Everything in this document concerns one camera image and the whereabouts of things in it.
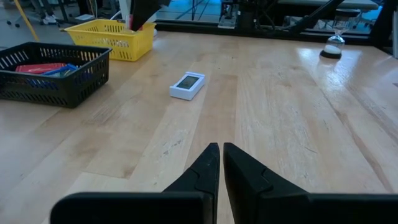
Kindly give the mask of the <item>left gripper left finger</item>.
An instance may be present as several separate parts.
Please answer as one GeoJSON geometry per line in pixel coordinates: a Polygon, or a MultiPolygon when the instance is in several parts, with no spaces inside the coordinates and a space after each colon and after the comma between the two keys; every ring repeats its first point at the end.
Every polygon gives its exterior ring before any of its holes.
{"type": "Polygon", "coordinates": [[[216,224],[220,150],[209,144],[162,192],[78,192],[51,209],[50,224],[216,224]]]}

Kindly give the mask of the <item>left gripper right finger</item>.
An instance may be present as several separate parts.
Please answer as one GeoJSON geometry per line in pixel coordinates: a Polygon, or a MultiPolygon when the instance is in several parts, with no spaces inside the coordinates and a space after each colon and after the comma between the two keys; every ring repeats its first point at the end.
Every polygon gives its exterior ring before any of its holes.
{"type": "Polygon", "coordinates": [[[230,142],[223,164],[235,224],[398,224],[398,194],[310,193],[230,142]]]}

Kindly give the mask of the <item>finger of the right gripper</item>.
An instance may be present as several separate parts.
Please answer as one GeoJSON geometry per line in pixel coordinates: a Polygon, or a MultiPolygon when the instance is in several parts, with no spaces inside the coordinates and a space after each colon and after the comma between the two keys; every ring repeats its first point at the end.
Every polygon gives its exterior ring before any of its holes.
{"type": "Polygon", "coordinates": [[[140,16],[146,21],[162,6],[169,6],[170,0],[131,0],[131,14],[140,16]]]}

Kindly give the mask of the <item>red white plug adapter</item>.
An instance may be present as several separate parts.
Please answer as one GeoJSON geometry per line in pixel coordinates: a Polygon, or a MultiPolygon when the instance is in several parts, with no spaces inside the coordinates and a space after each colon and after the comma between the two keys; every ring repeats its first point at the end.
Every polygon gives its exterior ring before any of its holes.
{"type": "Polygon", "coordinates": [[[134,32],[141,30],[145,20],[140,16],[129,15],[128,28],[134,32]]]}

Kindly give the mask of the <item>white digital thermometer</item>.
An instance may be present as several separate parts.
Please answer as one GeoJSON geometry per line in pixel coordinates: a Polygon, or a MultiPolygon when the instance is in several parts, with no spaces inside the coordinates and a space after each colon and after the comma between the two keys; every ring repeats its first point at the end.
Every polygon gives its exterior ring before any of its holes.
{"type": "Polygon", "coordinates": [[[186,72],[176,84],[170,86],[170,96],[191,101],[205,85],[205,81],[204,74],[186,72]]]}

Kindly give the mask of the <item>blue digital thermometer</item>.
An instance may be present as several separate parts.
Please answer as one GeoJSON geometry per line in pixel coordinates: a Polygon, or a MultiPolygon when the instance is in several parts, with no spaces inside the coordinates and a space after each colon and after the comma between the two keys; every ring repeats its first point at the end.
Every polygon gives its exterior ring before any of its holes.
{"type": "Polygon", "coordinates": [[[52,77],[64,77],[64,76],[68,75],[69,73],[71,73],[72,71],[75,71],[77,69],[78,69],[78,67],[68,63],[64,67],[60,67],[58,69],[51,70],[49,72],[45,72],[45,73],[43,73],[43,75],[52,76],[52,77]]]}

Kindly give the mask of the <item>red digital thermometer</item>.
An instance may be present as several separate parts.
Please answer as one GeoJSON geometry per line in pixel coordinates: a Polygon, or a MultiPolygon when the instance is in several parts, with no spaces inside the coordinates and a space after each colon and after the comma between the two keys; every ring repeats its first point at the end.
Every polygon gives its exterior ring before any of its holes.
{"type": "Polygon", "coordinates": [[[59,68],[65,66],[66,66],[65,63],[29,64],[29,65],[19,65],[16,67],[15,71],[19,73],[43,74],[46,72],[51,72],[53,70],[58,70],[59,68]]]}

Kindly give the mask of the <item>yellow plastic basket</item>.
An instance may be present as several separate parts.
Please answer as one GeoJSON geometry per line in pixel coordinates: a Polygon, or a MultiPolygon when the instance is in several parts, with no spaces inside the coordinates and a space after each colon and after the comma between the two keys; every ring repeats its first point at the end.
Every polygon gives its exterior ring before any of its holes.
{"type": "Polygon", "coordinates": [[[135,62],[152,50],[155,24],[145,23],[138,31],[109,19],[96,19],[65,29],[76,45],[111,48],[112,60],[135,62]]]}

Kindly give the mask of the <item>black plastic basket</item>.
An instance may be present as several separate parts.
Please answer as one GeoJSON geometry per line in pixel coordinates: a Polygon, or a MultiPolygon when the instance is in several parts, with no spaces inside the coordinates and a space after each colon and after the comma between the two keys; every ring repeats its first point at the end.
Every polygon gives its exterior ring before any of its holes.
{"type": "Polygon", "coordinates": [[[109,80],[110,48],[26,42],[0,50],[0,99],[75,108],[109,80]],[[18,72],[20,65],[64,63],[64,75],[18,72]]]}

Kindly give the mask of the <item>silver arm base bracket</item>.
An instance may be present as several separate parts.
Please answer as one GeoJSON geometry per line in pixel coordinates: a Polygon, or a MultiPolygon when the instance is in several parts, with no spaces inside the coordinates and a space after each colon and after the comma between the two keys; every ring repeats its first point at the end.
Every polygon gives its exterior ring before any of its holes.
{"type": "Polygon", "coordinates": [[[221,16],[221,19],[218,23],[218,28],[220,28],[220,29],[235,29],[236,21],[237,21],[236,15],[232,15],[232,16],[223,15],[223,16],[221,16]]]}

